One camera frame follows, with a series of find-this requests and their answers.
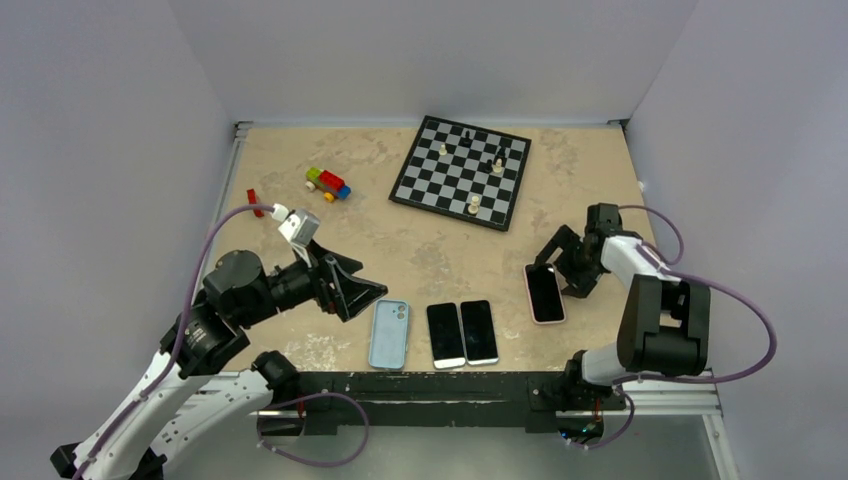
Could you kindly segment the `light blue phone case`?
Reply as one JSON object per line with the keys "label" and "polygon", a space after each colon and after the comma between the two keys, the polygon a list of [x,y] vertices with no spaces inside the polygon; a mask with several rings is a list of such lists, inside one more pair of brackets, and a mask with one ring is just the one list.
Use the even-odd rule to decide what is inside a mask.
{"label": "light blue phone case", "polygon": [[407,352],[410,308],[400,300],[375,303],[368,363],[384,370],[401,370]]}

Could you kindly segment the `black phone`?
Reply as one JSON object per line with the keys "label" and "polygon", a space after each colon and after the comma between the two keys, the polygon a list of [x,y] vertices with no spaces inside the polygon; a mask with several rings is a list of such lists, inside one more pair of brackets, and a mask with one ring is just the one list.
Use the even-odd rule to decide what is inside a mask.
{"label": "black phone", "polygon": [[426,308],[433,365],[437,370],[459,368],[466,364],[463,335],[457,307],[453,303],[428,305]]}

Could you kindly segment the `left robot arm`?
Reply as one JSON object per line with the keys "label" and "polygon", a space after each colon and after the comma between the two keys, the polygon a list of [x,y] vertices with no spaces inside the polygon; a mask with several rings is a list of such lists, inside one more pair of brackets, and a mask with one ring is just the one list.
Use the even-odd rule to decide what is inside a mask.
{"label": "left robot arm", "polygon": [[280,352],[225,372],[244,350],[247,328],[314,301],[348,321],[387,294],[356,277],[362,263],[310,242],[306,255],[266,273],[247,250],[221,257],[160,341],[138,385],[88,439],[58,447],[50,461],[65,479],[162,479],[204,436],[256,410],[304,409],[315,393]]}

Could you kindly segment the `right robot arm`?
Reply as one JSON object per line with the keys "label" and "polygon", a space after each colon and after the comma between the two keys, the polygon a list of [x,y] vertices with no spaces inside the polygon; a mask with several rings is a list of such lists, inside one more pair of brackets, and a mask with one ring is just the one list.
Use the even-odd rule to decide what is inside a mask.
{"label": "right robot arm", "polygon": [[672,274],[638,233],[624,228],[620,211],[609,203],[589,206],[583,234],[560,226],[529,266],[563,278],[557,300],[588,297],[605,274],[627,291],[616,340],[577,353],[577,370],[561,381],[564,399],[576,407],[596,399],[601,386],[639,374],[682,380],[707,363],[710,289]]}

